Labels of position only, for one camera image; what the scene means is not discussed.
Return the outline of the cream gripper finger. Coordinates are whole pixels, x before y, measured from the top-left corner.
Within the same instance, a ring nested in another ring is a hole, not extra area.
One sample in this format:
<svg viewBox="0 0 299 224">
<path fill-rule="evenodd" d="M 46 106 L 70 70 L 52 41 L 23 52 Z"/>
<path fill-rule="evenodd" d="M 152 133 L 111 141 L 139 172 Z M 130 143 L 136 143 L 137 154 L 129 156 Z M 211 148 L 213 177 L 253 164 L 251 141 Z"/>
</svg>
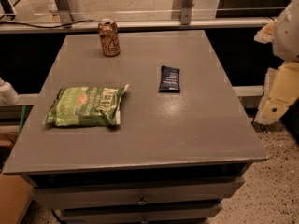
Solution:
<svg viewBox="0 0 299 224">
<path fill-rule="evenodd" d="M 263 44 L 271 43 L 274 37 L 275 26 L 276 22 L 270 21 L 260 31 L 256 33 L 256 35 L 254 36 L 254 40 Z"/>
<path fill-rule="evenodd" d="M 285 61 L 278 69 L 269 68 L 254 121 L 271 125 L 279 121 L 298 99 L 299 62 Z"/>
</svg>

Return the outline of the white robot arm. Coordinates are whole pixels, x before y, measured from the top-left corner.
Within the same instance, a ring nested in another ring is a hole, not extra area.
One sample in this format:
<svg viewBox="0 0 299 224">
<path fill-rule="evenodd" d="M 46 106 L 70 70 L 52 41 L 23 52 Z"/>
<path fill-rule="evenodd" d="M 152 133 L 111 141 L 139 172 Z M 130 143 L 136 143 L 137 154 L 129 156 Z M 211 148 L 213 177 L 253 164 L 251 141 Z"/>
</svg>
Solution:
<svg viewBox="0 0 299 224">
<path fill-rule="evenodd" d="M 299 99 L 299 0 L 292 0 L 276 21 L 263 27 L 254 40 L 272 43 L 273 54 L 283 60 L 278 69 L 269 68 L 263 97 L 255 121 L 262 125 L 277 122 Z"/>
</svg>

